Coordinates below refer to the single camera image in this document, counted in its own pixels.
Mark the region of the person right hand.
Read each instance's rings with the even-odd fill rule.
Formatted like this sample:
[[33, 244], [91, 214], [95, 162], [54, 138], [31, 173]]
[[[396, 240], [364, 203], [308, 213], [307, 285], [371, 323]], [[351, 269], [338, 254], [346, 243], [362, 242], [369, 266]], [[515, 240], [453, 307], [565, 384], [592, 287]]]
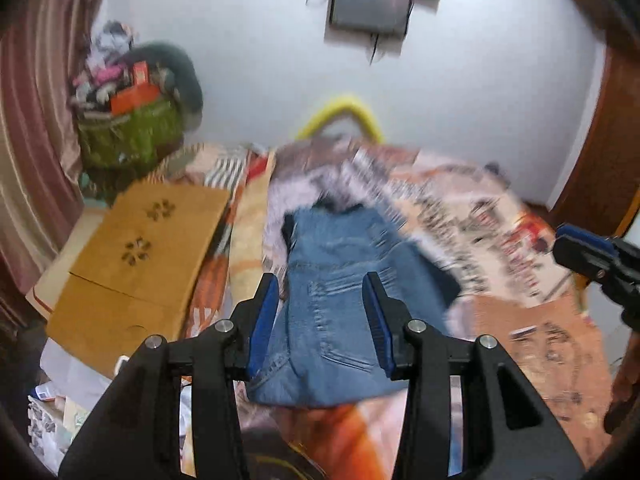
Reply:
[[612, 383], [612, 402], [603, 419], [603, 428], [612, 434], [625, 420], [639, 395], [640, 339], [632, 332], [626, 353]]

